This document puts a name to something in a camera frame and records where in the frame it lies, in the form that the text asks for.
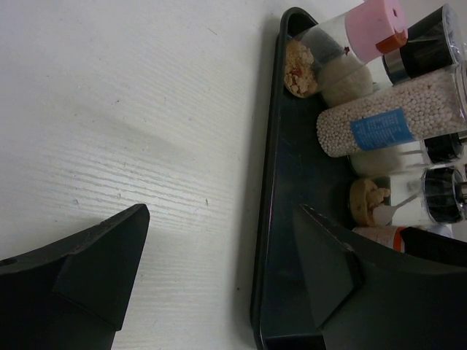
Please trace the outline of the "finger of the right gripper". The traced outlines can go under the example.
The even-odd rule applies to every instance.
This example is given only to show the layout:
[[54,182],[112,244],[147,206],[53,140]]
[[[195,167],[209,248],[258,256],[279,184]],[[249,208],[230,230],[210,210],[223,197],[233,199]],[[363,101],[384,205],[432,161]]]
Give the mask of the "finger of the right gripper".
[[415,227],[404,228],[401,238],[406,254],[446,265],[467,266],[466,242]]

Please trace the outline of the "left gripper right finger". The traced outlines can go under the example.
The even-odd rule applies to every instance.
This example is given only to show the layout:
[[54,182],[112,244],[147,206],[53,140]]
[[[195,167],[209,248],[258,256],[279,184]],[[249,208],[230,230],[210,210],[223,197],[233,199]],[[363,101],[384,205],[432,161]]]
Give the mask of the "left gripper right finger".
[[464,349],[466,269],[400,253],[305,205],[294,233],[327,349]]

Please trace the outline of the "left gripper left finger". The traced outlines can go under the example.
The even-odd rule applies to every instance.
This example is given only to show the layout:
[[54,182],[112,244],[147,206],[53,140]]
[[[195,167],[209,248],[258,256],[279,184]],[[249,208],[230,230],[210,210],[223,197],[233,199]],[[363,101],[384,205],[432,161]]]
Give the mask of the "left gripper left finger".
[[2,349],[110,349],[147,237],[144,204],[1,261]]

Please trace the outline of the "black knob cap bottle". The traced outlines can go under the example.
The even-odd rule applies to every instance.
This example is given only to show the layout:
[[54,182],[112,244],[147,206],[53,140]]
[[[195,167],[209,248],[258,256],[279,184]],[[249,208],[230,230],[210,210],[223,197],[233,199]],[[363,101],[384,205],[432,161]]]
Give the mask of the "black knob cap bottle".
[[452,166],[363,177],[349,207],[362,227],[455,224],[466,220],[466,179]]

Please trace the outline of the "black cap spice bottle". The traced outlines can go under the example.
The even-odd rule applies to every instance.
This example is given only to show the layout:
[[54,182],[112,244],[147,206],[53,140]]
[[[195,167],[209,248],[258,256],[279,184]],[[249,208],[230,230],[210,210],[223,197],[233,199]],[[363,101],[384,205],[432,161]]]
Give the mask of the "black cap spice bottle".
[[466,132],[437,136],[348,157],[352,170],[361,177],[419,171],[456,163],[463,157]]

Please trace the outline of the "silver lid blue label jar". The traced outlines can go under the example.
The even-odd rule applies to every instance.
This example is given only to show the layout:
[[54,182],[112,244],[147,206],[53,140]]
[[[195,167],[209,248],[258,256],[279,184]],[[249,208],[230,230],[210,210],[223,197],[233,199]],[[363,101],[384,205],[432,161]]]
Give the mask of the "silver lid blue label jar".
[[466,62],[326,109],[317,140],[339,158],[466,130]]

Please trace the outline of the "pink cap spice bottle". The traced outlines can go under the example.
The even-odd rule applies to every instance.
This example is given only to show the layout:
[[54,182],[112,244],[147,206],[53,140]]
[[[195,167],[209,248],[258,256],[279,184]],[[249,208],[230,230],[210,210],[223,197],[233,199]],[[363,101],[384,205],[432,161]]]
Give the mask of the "pink cap spice bottle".
[[290,37],[284,85],[294,96],[308,98],[407,40],[408,25],[399,1],[365,1]]

